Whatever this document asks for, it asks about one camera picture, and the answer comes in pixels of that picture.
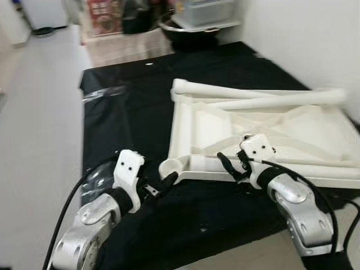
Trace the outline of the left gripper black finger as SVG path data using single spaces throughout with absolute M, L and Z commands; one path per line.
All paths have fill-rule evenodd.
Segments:
M 169 173 L 166 177 L 159 181 L 159 191 L 169 191 L 177 181 L 178 173 Z

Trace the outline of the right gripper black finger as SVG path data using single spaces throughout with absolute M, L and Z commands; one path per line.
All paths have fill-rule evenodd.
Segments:
M 242 173 L 234 168 L 231 160 L 226 157 L 225 154 L 223 154 L 222 152 L 218 152 L 218 159 L 223 165 L 223 169 L 226 170 L 229 175 L 231 175 L 235 182 L 242 182 Z

